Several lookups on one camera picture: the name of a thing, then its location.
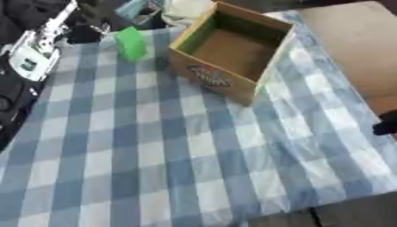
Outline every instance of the wooden table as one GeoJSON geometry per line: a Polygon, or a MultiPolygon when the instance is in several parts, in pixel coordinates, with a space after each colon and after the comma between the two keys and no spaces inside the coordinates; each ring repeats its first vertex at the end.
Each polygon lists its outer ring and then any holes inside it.
{"type": "Polygon", "coordinates": [[[397,109],[397,17],[376,2],[300,13],[376,114],[397,109]]]}

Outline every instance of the tablecloth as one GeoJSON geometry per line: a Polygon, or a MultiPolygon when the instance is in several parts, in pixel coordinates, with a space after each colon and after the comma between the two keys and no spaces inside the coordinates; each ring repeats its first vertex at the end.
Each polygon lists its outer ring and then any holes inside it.
{"type": "Polygon", "coordinates": [[[143,32],[136,63],[65,47],[0,155],[0,226],[225,226],[397,190],[377,117],[300,21],[253,106],[178,77],[178,27],[143,32]]]}

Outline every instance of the brown cardboard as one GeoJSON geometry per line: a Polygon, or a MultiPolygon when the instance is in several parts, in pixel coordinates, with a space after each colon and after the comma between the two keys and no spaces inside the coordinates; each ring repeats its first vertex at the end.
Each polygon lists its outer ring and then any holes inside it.
{"type": "Polygon", "coordinates": [[[269,77],[292,25],[217,3],[169,45],[180,76],[248,106],[269,77]]]}

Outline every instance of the printed logo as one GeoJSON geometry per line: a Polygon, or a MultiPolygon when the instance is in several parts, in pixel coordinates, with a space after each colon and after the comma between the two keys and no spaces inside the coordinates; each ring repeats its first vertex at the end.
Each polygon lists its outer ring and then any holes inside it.
{"type": "Polygon", "coordinates": [[[221,77],[218,70],[207,70],[201,66],[188,66],[191,71],[204,85],[209,87],[229,87],[230,82],[221,77]]]}

